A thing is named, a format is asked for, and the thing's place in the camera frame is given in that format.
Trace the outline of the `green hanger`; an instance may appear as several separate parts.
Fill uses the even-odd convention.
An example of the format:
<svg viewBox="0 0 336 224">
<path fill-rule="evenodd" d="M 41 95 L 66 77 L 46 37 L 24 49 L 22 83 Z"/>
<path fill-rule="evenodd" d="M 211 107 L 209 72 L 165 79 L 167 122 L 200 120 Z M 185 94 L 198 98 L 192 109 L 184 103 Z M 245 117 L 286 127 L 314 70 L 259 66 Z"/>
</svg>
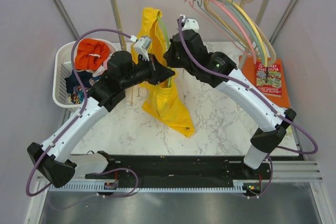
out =
<svg viewBox="0 0 336 224">
<path fill-rule="evenodd" d="M 159 15 L 157 15 L 157 19 L 158 19 L 158 22 L 160 24 L 160 27 L 161 27 L 161 30 L 162 30 L 162 33 L 163 33 L 163 37 L 164 37 L 165 44 L 166 44 L 166 49 L 168 50 L 170 48 L 170 40 L 169 40 L 168 33 L 166 31 L 165 24 L 164 24 L 162 18 Z M 171 77 L 169 77 L 168 80 L 167 80 L 167 87 L 168 88 L 172 87 L 172 78 Z"/>
</svg>

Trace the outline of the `yellow shorts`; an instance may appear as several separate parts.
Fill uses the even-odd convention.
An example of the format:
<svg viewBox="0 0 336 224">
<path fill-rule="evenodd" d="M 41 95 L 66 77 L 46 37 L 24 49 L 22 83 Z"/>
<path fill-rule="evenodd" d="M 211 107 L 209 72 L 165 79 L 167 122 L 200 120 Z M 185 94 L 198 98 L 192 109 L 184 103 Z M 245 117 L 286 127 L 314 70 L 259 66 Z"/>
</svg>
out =
<svg viewBox="0 0 336 224">
<path fill-rule="evenodd" d="M 159 63 L 167 66 L 163 58 L 166 44 L 157 15 L 162 18 L 162 12 L 159 9 L 153 7 L 143 9 L 138 36 L 149 36 L 152 39 L 149 53 L 154 54 Z M 140 84 L 140 87 L 145 88 L 148 93 L 142 105 L 145 112 L 185 137 L 190 137 L 195 133 L 189 110 L 181 101 L 173 78 L 171 88 L 167 87 L 167 80 L 156 86 L 144 82 Z"/>
</svg>

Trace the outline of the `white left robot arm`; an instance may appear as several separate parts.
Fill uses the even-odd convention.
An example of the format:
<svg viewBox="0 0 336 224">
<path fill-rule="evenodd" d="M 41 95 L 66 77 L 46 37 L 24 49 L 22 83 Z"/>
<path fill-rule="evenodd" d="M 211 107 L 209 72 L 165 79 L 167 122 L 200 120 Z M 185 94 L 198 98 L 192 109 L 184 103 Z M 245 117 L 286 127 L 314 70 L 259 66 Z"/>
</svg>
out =
<svg viewBox="0 0 336 224">
<path fill-rule="evenodd" d="M 88 99 L 67 122 L 42 144 L 31 143 L 27 149 L 37 170 L 56 188 L 75 176 L 99 174 L 111 178 L 114 159 L 104 151 L 92 155 L 72 155 L 72 150 L 87 132 L 125 98 L 125 90 L 139 83 L 156 85 L 174 76 L 175 72 L 158 62 L 153 54 L 146 61 L 134 63 L 129 52 L 112 54 L 108 68 L 89 89 Z"/>
</svg>

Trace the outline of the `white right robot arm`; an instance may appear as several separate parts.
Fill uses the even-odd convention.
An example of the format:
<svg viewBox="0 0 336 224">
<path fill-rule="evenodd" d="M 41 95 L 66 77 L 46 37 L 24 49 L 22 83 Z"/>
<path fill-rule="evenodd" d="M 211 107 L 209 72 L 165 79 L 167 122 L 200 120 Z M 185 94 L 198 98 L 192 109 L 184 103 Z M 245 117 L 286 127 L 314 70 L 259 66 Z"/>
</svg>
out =
<svg viewBox="0 0 336 224">
<path fill-rule="evenodd" d="M 257 123 L 258 129 L 250 139 L 251 145 L 240 166 L 245 178 L 254 178 L 262 161 L 284 139 L 296 112 L 272 104 L 229 56 L 220 51 L 208 52 L 195 31 L 185 30 L 176 34 L 170 43 L 164 54 L 168 66 L 183 68 L 198 81 L 229 96 Z"/>
</svg>

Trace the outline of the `yellow hanger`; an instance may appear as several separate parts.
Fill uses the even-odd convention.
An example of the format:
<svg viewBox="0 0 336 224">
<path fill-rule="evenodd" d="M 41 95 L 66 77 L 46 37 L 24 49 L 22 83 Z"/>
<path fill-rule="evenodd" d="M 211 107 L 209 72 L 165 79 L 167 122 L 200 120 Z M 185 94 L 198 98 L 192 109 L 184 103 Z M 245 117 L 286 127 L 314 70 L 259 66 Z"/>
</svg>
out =
<svg viewBox="0 0 336 224">
<path fill-rule="evenodd" d="M 236 23 L 243 36 L 226 24 L 209 6 L 209 2 L 215 3 Z M 207 19 L 214 23 L 217 28 L 222 31 L 226 29 L 226 33 L 233 38 L 237 38 L 241 45 L 247 50 L 243 55 L 252 57 L 253 61 L 261 60 L 265 67 L 269 67 L 276 61 L 276 53 L 268 38 L 259 26 L 247 15 L 243 7 L 245 3 L 251 0 L 241 0 L 240 4 L 236 4 L 233 0 L 204 0 L 204 12 Z"/>
</svg>

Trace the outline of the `pink hanger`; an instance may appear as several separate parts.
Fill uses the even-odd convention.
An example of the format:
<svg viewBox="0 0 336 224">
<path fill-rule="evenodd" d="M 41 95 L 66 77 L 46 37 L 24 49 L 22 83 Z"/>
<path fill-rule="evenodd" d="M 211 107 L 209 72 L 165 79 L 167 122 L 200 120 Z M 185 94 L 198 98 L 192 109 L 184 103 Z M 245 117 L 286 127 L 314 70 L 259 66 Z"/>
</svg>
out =
<svg viewBox="0 0 336 224">
<path fill-rule="evenodd" d="M 206 18 L 206 15 L 205 15 L 205 13 L 201 10 L 201 9 L 199 9 L 199 7 L 198 7 L 198 4 L 195 2 L 193 2 L 193 0 L 184 0 L 184 2 L 187 2 L 189 5 L 190 5 L 190 7 L 192 8 L 192 9 L 194 9 L 194 10 L 196 10 L 198 13 L 200 13 L 205 19 L 207 19 Z M 220 9 L 220 8 L 218 8 L 217 6 L 215 6 L 214 4 L 211 4 L 211 8 L 225 21 L 225 22 L 227 22 L 232 28 L 234 28 L 235 30 L 238 30 L 238 28 L 236 27 L 236 25 L 231 21 L 231 19 Z M 245 49 L 238 43 L 238 42 L 236 42 L 236 43 L 233 43 L 234 44 L 234 46 L 236 46 L 239 50 L 241 50 L 241 52 L 242 52 L 242 56 L 245 56 L 245 55 L 243 55 L 243 52 L 245 51 Z"/>
</svg>

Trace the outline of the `pink patterned garment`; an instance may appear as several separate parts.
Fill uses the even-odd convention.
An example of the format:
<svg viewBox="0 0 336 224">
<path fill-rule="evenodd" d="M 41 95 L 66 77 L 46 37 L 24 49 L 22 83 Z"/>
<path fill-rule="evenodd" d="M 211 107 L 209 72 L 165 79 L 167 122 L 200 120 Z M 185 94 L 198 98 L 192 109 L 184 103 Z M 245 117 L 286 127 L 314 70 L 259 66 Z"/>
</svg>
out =
<svg viewBox="0 0 336 224">
<path fill-rule="evenodd" d="M 104 71 L 108 68 L 108 61 L 110 60 L 111 55 L 102 63 L 102 65 L 92 74 L 93 77 L 97 77 L 103 74 Z"/>
</svg>

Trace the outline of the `orange garment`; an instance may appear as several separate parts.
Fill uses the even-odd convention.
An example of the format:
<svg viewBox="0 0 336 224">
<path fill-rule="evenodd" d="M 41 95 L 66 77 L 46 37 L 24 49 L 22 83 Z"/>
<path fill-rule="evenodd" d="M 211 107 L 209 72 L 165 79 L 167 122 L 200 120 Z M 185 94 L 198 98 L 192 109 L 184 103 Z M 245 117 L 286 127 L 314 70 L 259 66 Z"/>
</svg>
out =
<svg viewBox="0 0 336 224">
<path fill-rule="evenodd" d="M 83 39 L 77 49 L 75 69 L 96 71 L 109 54 L 110 48 L 103 41 L 90 38 Z"/>
</svg>

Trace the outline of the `colourful comic print garment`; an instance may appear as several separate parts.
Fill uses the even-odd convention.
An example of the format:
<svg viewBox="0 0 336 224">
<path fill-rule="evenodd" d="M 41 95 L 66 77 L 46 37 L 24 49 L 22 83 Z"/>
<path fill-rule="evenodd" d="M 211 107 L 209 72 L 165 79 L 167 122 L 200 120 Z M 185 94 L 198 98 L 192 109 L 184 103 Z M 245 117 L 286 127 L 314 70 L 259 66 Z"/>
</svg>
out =
<svg viewBox="0 0 336 224">
<path fill-rule="evenodd" d="M 67 88 L 67 93 L 70 94 L 69 101 L 73 104 L 81 104 L 84 101 L 84 90 L 88 91 L 89 88 L 84 89 L 81 86 L 73 86 Z"/>
</svg>

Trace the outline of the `white plastic laundry basket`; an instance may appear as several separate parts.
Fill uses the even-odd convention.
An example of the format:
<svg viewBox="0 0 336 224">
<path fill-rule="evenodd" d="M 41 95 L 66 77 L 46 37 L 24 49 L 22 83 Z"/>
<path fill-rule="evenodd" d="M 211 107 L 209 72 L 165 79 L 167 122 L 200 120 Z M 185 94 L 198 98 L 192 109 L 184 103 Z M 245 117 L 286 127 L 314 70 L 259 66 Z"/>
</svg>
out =
<svg viewBox="0 0 336 224">
<path fill-rule="evenodd" d="M 80 105 L 71 103 L 69 101 L 70 94 L 67 93 L 67 88 L 79 86 L 71 64 L 71 50 L 74 44 L 74 42 L 67 43 L 56 53 L 52 93 L 52 98 L 58 106 L 71 111 L 77 110 Z M 90 89 L 100 79 L 101 75 L 97 77 L 92 76 L 94 72 L 90 70 L 80 70 L 78 72 L 84 87 Z"/>
</svg>

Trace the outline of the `red storey treehouse book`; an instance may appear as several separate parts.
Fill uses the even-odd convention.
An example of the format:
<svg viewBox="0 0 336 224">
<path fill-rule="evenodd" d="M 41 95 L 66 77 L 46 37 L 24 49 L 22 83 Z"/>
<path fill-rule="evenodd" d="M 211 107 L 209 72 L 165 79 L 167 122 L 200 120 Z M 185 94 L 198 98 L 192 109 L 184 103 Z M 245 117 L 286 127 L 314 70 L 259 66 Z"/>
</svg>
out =
<svg viewBox="0 0 336 224">
<path fill-rule="evenodd" d="M 255 87 L 264 95 L 282 96 L 281 64 L 265 67 L 261 62 L 255 65 Z"/>
</svg>

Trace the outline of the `pale yellow mug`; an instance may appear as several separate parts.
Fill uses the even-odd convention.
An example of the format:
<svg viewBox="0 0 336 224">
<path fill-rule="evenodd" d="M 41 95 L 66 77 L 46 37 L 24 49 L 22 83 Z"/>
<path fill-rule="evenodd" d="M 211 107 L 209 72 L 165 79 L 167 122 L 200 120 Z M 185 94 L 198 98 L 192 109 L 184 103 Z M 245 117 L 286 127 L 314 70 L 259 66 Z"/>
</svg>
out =
<svg viewBox="0 0 336 224">
<path fill-rule="evenodd" d="M 288 127 L 288 128 L 286 129 L 286 136 L 293 136 L 293 130 L 292 130 L 291 127 Z"/>
</svg>

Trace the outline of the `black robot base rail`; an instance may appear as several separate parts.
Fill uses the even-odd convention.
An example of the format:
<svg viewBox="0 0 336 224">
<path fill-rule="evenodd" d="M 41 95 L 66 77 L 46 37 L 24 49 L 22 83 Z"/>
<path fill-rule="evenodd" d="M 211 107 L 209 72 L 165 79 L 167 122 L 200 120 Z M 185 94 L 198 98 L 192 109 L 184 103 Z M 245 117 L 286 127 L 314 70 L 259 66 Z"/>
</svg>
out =
<svg viewBox="0 0 336 224">
<path fill-rule="evenodd" d="M 112 155 L 104 172 L 85 178 L 117 179 L 129 187 L 229 187 L 236 180 L 268 180 L 271 168 L 264 162 L 253 170 L 241 156 Z"/>
</svg>

